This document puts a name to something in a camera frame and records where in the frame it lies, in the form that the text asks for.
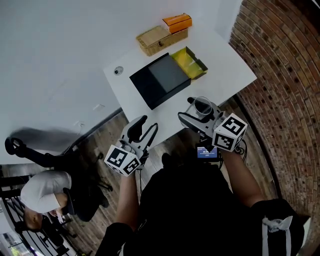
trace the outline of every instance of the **black box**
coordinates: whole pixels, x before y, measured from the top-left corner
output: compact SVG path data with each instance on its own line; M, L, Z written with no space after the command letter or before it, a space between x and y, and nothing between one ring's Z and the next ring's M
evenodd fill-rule
M191 78L169 53L146 65L130 79L152 110L191 84Z

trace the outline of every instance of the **wall outlet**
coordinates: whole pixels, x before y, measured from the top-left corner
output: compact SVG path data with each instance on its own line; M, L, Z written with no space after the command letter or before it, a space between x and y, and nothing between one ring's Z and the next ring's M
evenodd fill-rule
M105 107L105 105L98 104L93 108L93 111L98 112L98 111L102 110L104 107Z
M76 121L73 126L79 126L79 127L84 127L86 124L83 121Z

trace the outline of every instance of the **brick wall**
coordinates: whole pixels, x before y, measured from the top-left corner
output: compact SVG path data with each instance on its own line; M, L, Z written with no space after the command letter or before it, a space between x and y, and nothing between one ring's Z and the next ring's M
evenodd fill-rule
M304 248L310 255L320 243L320 35L300 10L290 0L244 0L230 45L257 76L238 95L283 197L312 216Z

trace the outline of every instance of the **white strap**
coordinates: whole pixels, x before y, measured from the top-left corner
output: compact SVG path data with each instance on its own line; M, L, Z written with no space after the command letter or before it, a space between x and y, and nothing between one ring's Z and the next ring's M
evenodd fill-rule
M264 217L262 220L262 256L269 256L268 246L268 231L270 233L278 232L279 230L285 231L285 250L286 256L291 255L291 233L290 225L292 222L292 216L282 219L269 220Z
M124 256L125 244L126 244L126 243L124 243L124 244L121 246L121 250L118 251L118 255L119 255L119 256Z

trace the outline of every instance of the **wicker basket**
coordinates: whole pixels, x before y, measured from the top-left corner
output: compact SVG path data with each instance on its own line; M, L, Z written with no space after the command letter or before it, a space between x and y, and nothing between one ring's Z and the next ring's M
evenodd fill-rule
M170 34L162 26L156 26L136 37L140 48L147 56L152 56L164 48L188 37L188 29Z

